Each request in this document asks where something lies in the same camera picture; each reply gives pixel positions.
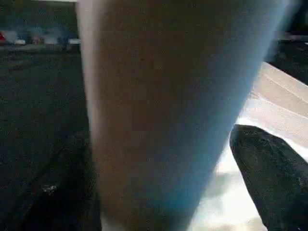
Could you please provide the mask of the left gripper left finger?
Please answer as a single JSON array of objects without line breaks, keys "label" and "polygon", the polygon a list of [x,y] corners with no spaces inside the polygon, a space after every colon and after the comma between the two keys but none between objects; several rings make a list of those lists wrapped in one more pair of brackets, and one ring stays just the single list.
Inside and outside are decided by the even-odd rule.
[{"label": "left gripper left finger", "polygon": [[100,231],[89,135],[71,136],[0,223],[2,231]]}]

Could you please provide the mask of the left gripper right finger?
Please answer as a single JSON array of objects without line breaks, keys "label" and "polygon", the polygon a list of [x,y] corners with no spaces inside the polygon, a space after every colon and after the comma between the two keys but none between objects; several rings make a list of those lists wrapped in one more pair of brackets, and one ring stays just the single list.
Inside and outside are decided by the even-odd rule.
[{"label": "left gripper right finger", "polygon": [[234,125],[230,148],[263,225],[269,231],[308,229],[308,164],[283,139]]}]

